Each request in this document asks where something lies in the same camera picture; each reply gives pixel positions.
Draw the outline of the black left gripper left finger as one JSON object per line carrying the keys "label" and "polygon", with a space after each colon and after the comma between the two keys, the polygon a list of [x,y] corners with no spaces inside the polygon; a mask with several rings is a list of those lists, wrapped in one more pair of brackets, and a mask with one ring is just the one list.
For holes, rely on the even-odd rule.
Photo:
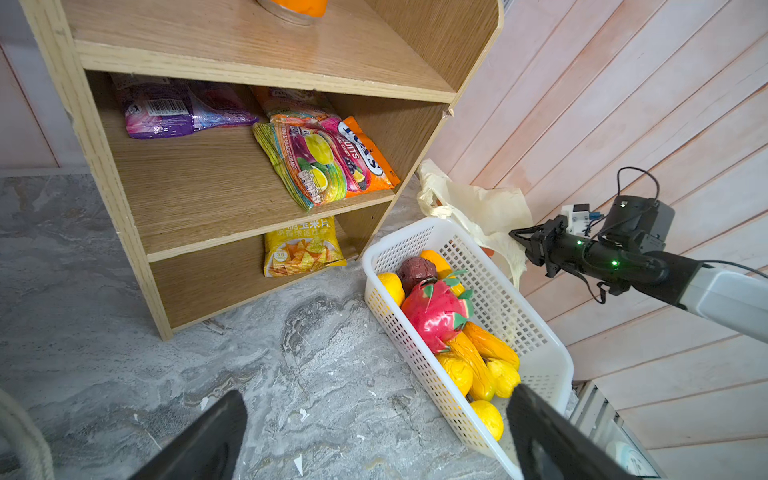
{"label": "black left gripper left finger", "polygon": [[227,392],[131,479],[232,479],[247,418],[241,393]]}

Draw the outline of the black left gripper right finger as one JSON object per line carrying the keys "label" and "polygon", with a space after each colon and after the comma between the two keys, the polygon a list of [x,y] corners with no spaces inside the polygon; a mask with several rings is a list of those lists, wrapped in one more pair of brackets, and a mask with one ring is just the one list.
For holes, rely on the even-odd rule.
{"label": "black left gripper right finger", "polygon": [[633,476],[524,384],[506,407],[525,479],[631,479]]}

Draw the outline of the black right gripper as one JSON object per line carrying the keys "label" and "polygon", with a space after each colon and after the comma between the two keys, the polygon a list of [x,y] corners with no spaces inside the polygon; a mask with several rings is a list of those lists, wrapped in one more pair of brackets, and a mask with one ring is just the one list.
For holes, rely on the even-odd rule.
{"label": "black right gripper", "polygon": [[561,271],[582,280],[591,277],[609,294],[619,295],[669,276],[661,253],[674,216],[674,209],[657,199],[620,195],[592,237],[570,232],[571,217],[565,214],[512,230],[509,236],[525,249],[533,265],[546,270],[547,277]]}

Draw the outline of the yellow plastic grocery bag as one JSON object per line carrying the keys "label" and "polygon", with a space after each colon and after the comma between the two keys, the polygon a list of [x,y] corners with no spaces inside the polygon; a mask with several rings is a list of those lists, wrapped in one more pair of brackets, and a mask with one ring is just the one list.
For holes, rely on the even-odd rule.
{"label": "yellow plastic grocery bag", "polygon": [[418,168],[421,190],[417,202],[428,217],[461,226],[513,283],[520,286],[526,271],[525,249],[509,232],[531,227],[533,219],[518,188],[487,190],[454,182],[432,160]]}

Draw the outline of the floral canvas tote bag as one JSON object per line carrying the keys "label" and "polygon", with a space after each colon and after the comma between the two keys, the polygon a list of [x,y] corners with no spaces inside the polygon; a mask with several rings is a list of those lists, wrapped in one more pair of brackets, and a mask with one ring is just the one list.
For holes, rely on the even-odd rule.
{"label": "floral canvas tote bag", "polygon": [[27,479],[55,478],[50,447],[26,410],[1,391],[1,436],[6,439]]}

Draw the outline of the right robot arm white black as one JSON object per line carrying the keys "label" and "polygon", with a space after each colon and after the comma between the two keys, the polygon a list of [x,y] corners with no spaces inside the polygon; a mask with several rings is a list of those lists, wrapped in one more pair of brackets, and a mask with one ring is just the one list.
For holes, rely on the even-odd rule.
{"label": "right robot arm white black", "polygon": [[575,233],[572,215],[514,229],[510,237],[549,278],[566,272],[598,303],[635,290],[650,298],[765,342],[766,274],[721,260],[695,260],[666,251],[673,209],[657,198],[617,196],[592,237]]}

